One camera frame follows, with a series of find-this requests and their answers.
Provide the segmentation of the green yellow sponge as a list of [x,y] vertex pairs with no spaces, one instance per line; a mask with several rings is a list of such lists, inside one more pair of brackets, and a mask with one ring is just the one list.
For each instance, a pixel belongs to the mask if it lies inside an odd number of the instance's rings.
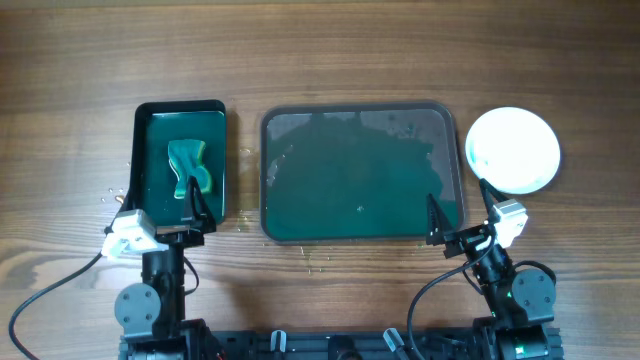
[[205,148],[204,141],[195,139],[172,140],[168,143],[169,164],[177,177],[174,190],[176,199],[185,197],[191,177],[196,179],[202,194],[212,191],[214,182],[203,162]]

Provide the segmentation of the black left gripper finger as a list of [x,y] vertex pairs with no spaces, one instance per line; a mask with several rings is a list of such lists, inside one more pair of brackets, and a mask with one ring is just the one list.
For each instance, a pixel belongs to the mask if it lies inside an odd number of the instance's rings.
[[108,235],[113,232],[113,225],[115,224],[115,219],[118,218],[122,213],[133,211],[138,208],[140,198],[140,191],[137,188],[129,189],[125,195],[122,196],[122,204],[118,211],[116,212],[111,223],[104,228],[104,234]]
[[204,199],[199,183],[194,176],[190,176],[187,181],[187,191],[184,197],[181,221],[188,224],[216,223]]

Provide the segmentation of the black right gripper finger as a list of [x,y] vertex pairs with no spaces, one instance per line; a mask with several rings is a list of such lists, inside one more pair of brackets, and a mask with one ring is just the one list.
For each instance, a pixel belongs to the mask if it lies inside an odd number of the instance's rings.
[[498,221],[498,216],[493,211],[493,207],[498,203],[507,201],[508,198],[484,178],[479,181],[479,187],[484,206],[487,210],[488,221],[490,223],[495,223]]
[[428,238],[443,238],[454,231],[453,225],[432,194],[427,196],[426,208]]

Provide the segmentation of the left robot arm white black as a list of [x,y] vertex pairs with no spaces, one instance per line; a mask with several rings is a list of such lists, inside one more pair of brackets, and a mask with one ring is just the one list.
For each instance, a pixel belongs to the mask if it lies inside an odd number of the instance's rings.
[[142,281],[118,295],[114,314],[123,328],[118,358],[225,359],[227,354],[202,319],[185,318],[184,250],[204,244],[216,221],[195,177],[187,181],[182,224],[158,227],[141,209],[117,213],[106,230],[101,254],[115,259],[139,255]]

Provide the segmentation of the white plate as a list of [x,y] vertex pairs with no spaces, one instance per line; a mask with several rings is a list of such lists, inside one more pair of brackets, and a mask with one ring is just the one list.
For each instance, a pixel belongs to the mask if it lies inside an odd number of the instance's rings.
[[478,178],[516,195],[545,187],[561,163],[560,144],[552,128],[519,107],[495,108],[481,115],[467,133],[465,156]]

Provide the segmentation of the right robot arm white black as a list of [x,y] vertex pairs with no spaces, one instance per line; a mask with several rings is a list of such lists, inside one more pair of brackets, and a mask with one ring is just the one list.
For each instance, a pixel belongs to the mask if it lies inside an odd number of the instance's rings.
[[559,330],[548,326],[554,320],[555,273],[536,261],[515,263],[506,251],[525,227],[526,208],[485,179],[479,186],[488,218],[464,230],[454,229],[434,196],[427,197],[426,243],[442,245],[447,259],[463,255],[466,262],[429,282],[410,309],[427,290],[461,274],[484,297],[491,315],[469,328],[409,336],[410,347],[420,359],[562,359]]

